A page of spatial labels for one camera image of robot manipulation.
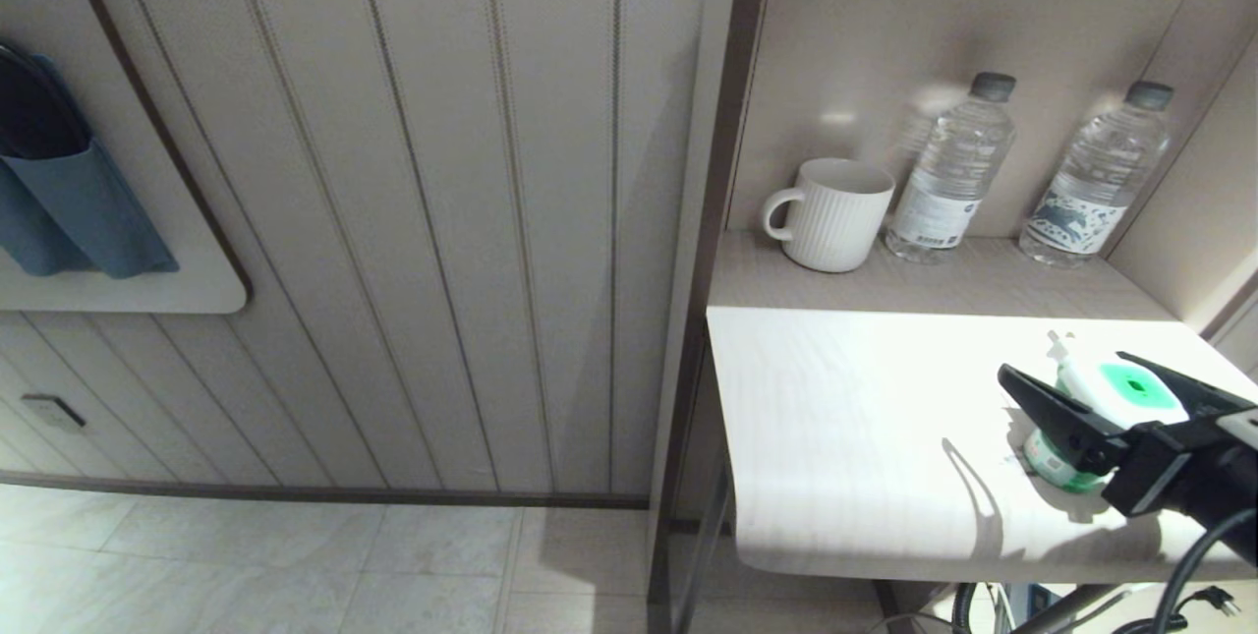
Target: mug handle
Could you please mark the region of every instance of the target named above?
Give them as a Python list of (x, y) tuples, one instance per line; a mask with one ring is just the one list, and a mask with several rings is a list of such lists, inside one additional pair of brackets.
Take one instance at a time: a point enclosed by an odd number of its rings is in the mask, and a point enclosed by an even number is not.
[(760, 225), (765, 228), (765, 234), (769, 234), (769, 236), (774, 236), (774, 239), (777, 240), (791, 240), (793, 236), (790, 228), (772, 228), (771, 223), (769, 223), (769, 216), (772, 216), (774, 211), (776, 211), (782, 204), (800, 203), (800, 200), (804, 200), (804, 190), (800, 190), (799, 186), (791, 186), (790, 190), (774, 191), (774, 194), (765, 200), (764, 208), (760, 209)]

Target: tile floor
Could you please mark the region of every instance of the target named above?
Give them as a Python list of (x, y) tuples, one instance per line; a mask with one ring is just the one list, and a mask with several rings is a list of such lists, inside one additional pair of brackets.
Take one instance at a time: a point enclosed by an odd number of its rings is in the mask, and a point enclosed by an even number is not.
[[(645, 634), (645, 520), (0, 484), (0, 633)], [(878, 619), (868, 582), (760, 574), (727, 543), (713, 572), (696, 634)]]

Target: bottle label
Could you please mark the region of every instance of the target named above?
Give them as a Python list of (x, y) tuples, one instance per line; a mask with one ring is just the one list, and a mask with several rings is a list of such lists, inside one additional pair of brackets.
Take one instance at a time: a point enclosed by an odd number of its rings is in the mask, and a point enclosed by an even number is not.
[(910, 177), (896, 209), (891, 230), (911, 244), (930, 249), (952, 249), (961, 243), (965, 228), (979, 210), (979, 200), (950, 200), (922, 191)]
[(1057, 182), (1027, 223), (1027, 231), (1042, 244), (1071, 254), (1094, 254), (1127, 211), (1125, 205), (1098, 205), (1067, 195)]

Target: water bottle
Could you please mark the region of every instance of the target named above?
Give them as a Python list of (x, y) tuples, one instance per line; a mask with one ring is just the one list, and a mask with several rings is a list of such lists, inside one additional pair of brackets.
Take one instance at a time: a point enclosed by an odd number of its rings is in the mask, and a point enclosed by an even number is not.
[(1018, 245), (1038, 262), (1078, 268), (1094, 257), (1166, 150), (1166, 111), (1175, 91), (1136, 82), (1118, 111), (1074, 133), (1052, 185)]
[(1014, 142), (1014, 123), (1003, 104), (1015, 83), (1013, 75), (984, 70), (975, 75), (970, 98), (936, 120), (887, 228), (884, 240), (893, 254), (940, 263), (961, 243)]

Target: green and white container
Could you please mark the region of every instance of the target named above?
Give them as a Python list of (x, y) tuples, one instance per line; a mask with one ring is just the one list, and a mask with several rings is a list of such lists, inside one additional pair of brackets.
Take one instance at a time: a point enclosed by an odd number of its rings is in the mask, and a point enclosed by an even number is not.
[[(1057, 361), (1057, 390), (1087, 404), (1098, 415), (1122, 429), (1160, 420), (1181, 423), (1188, 413), (1179, 399), (1145, 366), (1121, 360), (1115, 352), (1082, 347), (1074, 335), (1049, 332)], [(1042, 429), (1023, 444), (1027, 463), (1049, 484), (1073, 493), (1096, 489), (1105, 477), (1079, 472), (1062, 458)]]

